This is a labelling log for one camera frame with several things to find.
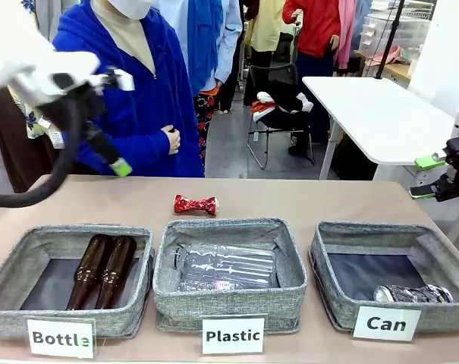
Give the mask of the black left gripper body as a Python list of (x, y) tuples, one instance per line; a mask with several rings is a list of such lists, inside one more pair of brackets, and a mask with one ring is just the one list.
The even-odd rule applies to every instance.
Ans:
[(82, 142), (91, 146), (107, 164), (121, 157), (113, 142), (94, 124), (94, 120), (104, 112), (105, 105), (90, 83), (76, 86), (57, 100), (37, 108), (60, 131), (68, 135), (64, 151), (59, 155), (61, 164), (74, 162)]

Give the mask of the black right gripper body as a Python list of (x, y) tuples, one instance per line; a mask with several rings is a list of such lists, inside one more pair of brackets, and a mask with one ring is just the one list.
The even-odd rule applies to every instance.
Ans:
[(443, 152), (445, 153), (445, 162), (448, 164), (448, 169), (436, 181), (435, 199), (438, 202), (459, 197), (459, 136), (449, 139)]

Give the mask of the brown glass bottle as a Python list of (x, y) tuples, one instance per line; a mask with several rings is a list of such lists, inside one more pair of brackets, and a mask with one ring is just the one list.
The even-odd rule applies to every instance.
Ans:
[(80, 264), (74, 273), (74, 287), (66, 310), (82, 309), (101, 281), (102, 273), (112, 254), (114, 240), (106, 234), (91, 237)]
[(130, 236), (115, 238), (111, 255), (102, 273), (96, 309), (114, 307), (124, 289), (136, 249), (137, 242), (134, 238)]

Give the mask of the crushed silver black can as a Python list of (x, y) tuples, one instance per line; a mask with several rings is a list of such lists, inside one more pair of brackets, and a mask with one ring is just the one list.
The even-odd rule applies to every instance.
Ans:
[(453, 303), (454, 298), (444, 287), (427, 284), (412, 288), (397, 285), (378, 286), (373, 294), (378, 303)]

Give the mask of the crushed clear plastic bottle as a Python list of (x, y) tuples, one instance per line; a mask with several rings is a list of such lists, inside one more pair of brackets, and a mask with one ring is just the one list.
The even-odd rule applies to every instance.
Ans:
[(191, 243), (173, 253), (179, 291), (278, 288), (276, 257), (268, 249)]

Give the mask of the crushed red can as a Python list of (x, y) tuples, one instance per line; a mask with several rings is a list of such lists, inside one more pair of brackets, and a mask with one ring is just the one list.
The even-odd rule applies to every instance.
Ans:
[(218, 200), (213, 196), (207, 199), (193, 200), (181, 194), (174, 197), (174, 212), (204, 211), (210, 216), (217, 216), (219, 208)]

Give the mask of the white Can label sign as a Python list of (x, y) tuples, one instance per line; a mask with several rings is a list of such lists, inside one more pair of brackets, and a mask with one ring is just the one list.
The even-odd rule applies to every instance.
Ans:
[(352, 336), (364, 340), (411, 342), (421, 311), (361, 306)]

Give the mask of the grey fabric basket can label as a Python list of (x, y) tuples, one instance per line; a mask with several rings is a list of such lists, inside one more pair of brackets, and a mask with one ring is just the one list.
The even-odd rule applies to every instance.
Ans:
[[(352, 331), (361, 306), (420, 310), (419, 333), (459, 331), (459, 252), (429, 227), (322, 221), (309, 247), (313, 273), (334, 327)], [(448, 289), (453, 303), (378, 303), (378, 286)]]

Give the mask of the grey fabric basket bottle label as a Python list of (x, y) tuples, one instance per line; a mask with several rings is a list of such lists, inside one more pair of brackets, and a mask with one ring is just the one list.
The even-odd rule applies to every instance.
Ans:
[[(123, 293), (111, 309), (96, 309), (93, 294), (84, 309), (68, 311), (74, 272), (91, 237), (130, 236), (137, 249)], [(152, 232), (112, 224), (44, 225), (28, 230), (0, 265), (0, 339), (25, 337), (28, 318), (95, 322), (102, 338), (131, 338), (140, 327), (154, 266)]]

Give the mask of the grey fabric basket plastic label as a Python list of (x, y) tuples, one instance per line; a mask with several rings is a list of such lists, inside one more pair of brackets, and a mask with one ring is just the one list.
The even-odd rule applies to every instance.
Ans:
[[(273, 251), (278, 288), (179, 291), (174, 250), (191, 243), (248, 246)], [(153, 297), (159, 328), (198, 332), (204, 315), (267, 314), (269, 333), (294, 333), (307, 288), (307, 272), (286, 221), (280, 218), (179, 220), (169, 222), (159, 244)]]

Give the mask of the person's right hand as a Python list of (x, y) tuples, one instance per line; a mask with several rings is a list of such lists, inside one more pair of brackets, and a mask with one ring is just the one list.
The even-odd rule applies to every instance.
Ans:
[(169, 141), (169, 155), (177, 154), (181, 146), (181, 136), (179, 130), (169, 124), (161, 129)]

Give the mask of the yellow floral shirt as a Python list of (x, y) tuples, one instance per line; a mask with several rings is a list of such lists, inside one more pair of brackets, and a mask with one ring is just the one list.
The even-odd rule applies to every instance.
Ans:
[[(38, 28), (35, 14), (35, 0), (20, 0), (20, 3), (26, 13), (30, 16), (33, 23)], [(61, 132), (50, 121), (45, 119), (38, 111), (32, 109), (29, 105), (23, 104), (22, 109), (26, 118), (27, 137), (36, 139), (47, 135), (54, 149), (63, 149), (64, 140)]]

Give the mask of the person in blue hoodie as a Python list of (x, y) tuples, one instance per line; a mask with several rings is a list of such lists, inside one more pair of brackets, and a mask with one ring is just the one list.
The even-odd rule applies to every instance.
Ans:
[[(118, 46), (109, 25), (123, 25), (127, 35), (139, 33), (150, 51), (153, 67)], [(61, 16), (53, 40), (62, 52), (92, 52), (101, 71), (116, 67), (134, 79), (134, 91), (105, 89), (106, 110), (94, 120), (135, 176), (202, 177), (200, 138), (190, 83), (181, 46), (174, 29), (160, 12), (150, 8), (135, 20), (113, 14), (97, 0), (82, 0)], [(180, 132), (181, 146), (169, 155), (169, 141), (161, 129), (173, 125)]]

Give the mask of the white folding table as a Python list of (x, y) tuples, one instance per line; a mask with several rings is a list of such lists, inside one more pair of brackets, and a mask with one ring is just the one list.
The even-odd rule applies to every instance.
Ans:
[(441, 149), (454, 119), (387, 79), (303, 77), (333, 121), (319, 178), (328, 178), (338, 135), (345, 132), (379, 166), (412, 166)]

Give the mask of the pink cloth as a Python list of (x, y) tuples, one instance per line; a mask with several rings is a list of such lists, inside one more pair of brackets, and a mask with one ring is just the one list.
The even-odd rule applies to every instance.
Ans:
[[(389, 50), (387, 58), (385, 59), (385, 64), (390, 64), (396, 61), (400, 61), (401, 51), (402, 51), (402, 48), (399, 45), (393, 45)], [(381, 64), (383, 58), (384, 58), (383, 52), (377, 55), (374, 55), (373, 57), (366, 60), (366, 65), (370, 67), (378, 66)]]

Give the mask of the grey jacket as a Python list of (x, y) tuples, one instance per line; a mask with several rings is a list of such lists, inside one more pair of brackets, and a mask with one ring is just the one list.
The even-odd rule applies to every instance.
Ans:
[(58, 32), (60, 17), (80, 0), (35, 0), (35, 14), (40, 33), (52, 41)]

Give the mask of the black stand pole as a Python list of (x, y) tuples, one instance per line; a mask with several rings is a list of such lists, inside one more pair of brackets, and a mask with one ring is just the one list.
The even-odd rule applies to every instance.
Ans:
[(376, 75), (375, 75), (375, 78), (377, 80), (381, 80), (382, 79), (382, 72), (384, 71), (384, 68), (385, 68), (385, 65), (386, 65), (386, 61), (388, 59), (388, 55), (389, 55), (389, 52), (390, 52), (390, 49), (391, 49), (391, 46), (392, 46), (392, 43), (393, 43), (393, 40), (394, 40), (394, 37), (395, 37), (395, 33), (396, 33), (396, 30), (399, 26), (399, 20), (400, 20), (400, 17), (401, 17), (401, 13), (402, 13), (402, 10), (404, 8), (404, 3), (405, 3), (405, 0), (399, 0), (399, 4), (398, 4), (398, 7), (396, 9), (396, 14), (395, 14), (395, 18), (391, 24), (391, 31), (389, 33), (389, 36), (388, 36), (388, 41), (386, 43), (386, 47), (385, 47), (385, 50), (382, 54), (382, 60), (380, 61), (379, 63), (379, 67), (378, 67), (378, 70), (376, 72)]

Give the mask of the clear plastic storage boxes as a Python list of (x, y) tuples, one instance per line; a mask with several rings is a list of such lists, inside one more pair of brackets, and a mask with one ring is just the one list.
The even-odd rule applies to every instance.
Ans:
[[(391, 35), (393, 21), (393, 17), (385, 15), (365, 16), (358, 52), (369, 58), (383, 53)], [(430, 24), (429, 20), (401, 17), (391, 44), (402, 48), (418, 48), (424, 43)]]

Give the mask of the pink hanging garment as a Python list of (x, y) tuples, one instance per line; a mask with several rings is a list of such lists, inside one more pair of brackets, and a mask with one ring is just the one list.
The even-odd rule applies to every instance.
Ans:
[(354, 32), (354, 21), (357, 0), (338, 0), (340, 20), (339, 46), (335, 53), (335, 63), (339, 70), (347, 68), (351, 52), (351, 41)]

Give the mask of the person in light blue shirt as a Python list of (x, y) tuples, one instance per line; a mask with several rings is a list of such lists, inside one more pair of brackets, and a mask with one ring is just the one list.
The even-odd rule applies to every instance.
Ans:
[(215, 98), (232, 71), (242, 32), (241, 7), (238, 0), (154, 0), (154, 7), (181, 44), (205, 158)]

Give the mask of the clothes pile red white black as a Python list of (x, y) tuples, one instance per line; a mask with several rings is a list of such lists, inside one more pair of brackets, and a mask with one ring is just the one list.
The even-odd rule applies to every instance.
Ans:
[(283, 98), (280, 102), (275, 101), (267, 92), (258, 92), (256, 101), (251, 105), (252, 120), (257, 122), (263, 117), (270, 115), (275, 110), (283, 113), (295, 115), (296, 113), (310, 113), (313, 103), (307, 99), (303, 93), (298, 93), (294, 98)]

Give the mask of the person in red shirt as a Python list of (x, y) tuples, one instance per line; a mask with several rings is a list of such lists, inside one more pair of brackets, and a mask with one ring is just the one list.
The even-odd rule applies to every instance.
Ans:
[[(297, 41), (296, 67), (298, 77), (330, 77), (333, 75), (334, 53), (340, 43), (341, 23), (338, 0), (286, 0), (282, 19), (292, 24), (303, 16), (303, 25)], [(302, 80), (300, 91), (313, 103), (310, 112), (310, 132), (297, 136), (297, 143), (288, 148), (292, 156), (304, 157), (309, 142), (328, 142), (329, 114)]]

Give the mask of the black metal chair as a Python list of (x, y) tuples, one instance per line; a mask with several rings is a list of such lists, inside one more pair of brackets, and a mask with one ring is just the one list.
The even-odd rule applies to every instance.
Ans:
[[(301, 93), (298, 87), (297, 69), (294, 64), (283, 64), (274, 67), (250, 67), (252, 84), (256, 91), (267, 92), (280, 102), (283, 98), (294, 98)], [(300, 112), (295, 115), (275, 110), (255, 122), (250, 113), (249, 130), (247, 132), (247, 148), (259, 168), (264, 170), (269, 160), (269, 139), (273, 134), (287, 134), (291, 137), (291, 145), (297, 144), (297, 138), (310, 136), (310, 113)]]

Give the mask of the white Bottle label sign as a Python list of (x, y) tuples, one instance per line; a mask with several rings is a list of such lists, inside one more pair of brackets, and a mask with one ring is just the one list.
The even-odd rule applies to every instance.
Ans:
[(94, 359), (96, 333), (93, 320), (26, 320), (30, 352), (37, 356)]

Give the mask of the white Plastic label sign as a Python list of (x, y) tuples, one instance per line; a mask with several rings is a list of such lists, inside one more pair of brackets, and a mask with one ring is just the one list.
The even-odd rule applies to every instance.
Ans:
[(202, 316), (202, 354), (263, 353), (267, 318), (267, 314)]

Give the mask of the person in yellow shirt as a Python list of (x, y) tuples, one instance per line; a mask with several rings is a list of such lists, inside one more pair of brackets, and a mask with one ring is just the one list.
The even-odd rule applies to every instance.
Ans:
[(243, 0), (250, 47), (250, 66), (269, 67), (277, 49), (285, 0)]

